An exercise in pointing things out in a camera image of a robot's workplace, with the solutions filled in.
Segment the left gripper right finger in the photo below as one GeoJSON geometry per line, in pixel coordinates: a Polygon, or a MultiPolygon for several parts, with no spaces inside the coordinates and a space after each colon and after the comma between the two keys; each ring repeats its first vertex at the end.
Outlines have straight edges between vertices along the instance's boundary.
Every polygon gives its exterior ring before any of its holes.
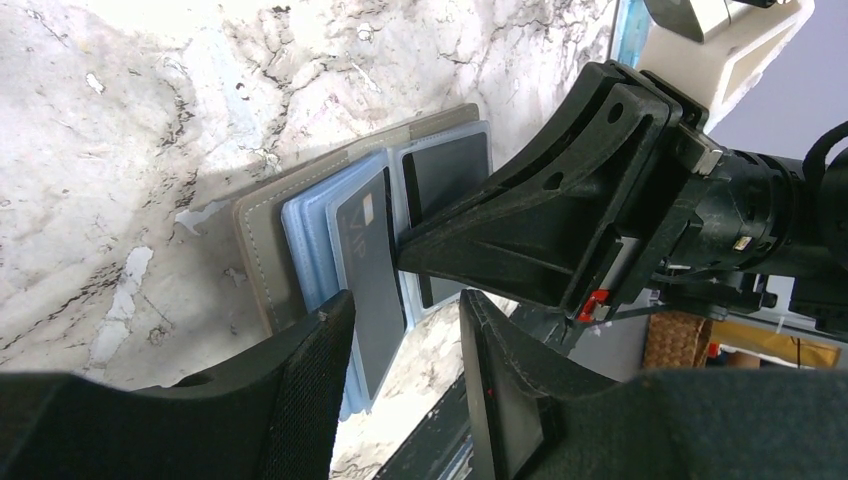
{"type": "Polygon", "coordinates": [[[843,479],[843,370],[666,369],[618,383],[459,301],[477,479],[843,479]]]}

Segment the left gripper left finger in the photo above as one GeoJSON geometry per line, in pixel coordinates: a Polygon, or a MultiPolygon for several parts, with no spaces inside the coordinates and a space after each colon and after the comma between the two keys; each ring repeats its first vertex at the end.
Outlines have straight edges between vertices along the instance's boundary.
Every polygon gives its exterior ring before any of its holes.
{"type": "Polygon", "coordinates": [[[355,306],[341,291],[292,327],[170,387],[70,373],[1,378],[5,479],[325,479],[355,306]]]}

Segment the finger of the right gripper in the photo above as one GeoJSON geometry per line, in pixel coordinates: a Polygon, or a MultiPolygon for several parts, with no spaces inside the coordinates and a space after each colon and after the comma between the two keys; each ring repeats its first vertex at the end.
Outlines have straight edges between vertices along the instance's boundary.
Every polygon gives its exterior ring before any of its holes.
{"type": "MultiPolygon", "coordinates": [[[[671,113],[646,88],[629,90],[631,188],[671,113]]],[[[412,230],[397,265],[571,315],[608,284],[615,305],[638,244],[624,229],[628,192],[488,193],[485,182],[412,230]]]]}
{"type": "Polygon", "coordinates": [[[591,62],[532,140],[486,181],[488,193],[630,190],[630,68],[591,62]]]}

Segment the black VIP credit card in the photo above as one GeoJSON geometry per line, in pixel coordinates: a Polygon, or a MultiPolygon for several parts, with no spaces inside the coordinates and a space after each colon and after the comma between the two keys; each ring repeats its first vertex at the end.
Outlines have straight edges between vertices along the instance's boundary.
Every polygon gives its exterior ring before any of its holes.
{"type": "Polygon", "coordinates": [[[385,168],[364,176],[331,212],[338,232],[339,284],[353,293],[354,360],[365,402],[378,397],[406,332],[390,247],[385,168]]]}

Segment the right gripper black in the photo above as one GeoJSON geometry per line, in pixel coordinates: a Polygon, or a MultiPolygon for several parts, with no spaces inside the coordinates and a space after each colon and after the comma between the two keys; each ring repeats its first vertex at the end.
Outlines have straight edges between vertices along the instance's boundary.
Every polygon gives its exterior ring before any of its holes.
{"type": "Polygon", "coordinates": [[[666,130],[623,205],[636,255],[616,302],[655,288],[689,313],[751,314],[776,303],[769,276],[794,279],[789,308],[827,332],[847,328],[847,157],[826,132],[802,160],[724,148],[704,132],[707,110],[656,75],[627,77],[666,103],[666,130]]]}

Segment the grey leather card holder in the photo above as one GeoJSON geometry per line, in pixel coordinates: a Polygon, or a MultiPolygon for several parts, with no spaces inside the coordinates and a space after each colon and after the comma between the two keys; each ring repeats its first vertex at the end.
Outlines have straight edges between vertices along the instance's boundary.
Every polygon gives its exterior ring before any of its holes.
{"type": "Polygon", "coordinates": [[[270,332],[341,290],[354,295],[341,420],[372,409],[404,338],[461,289],[398,271],[398,237],[491,172],[489,124],[465,103],[356,139],[235,203],[239,247],[270,332]]]}

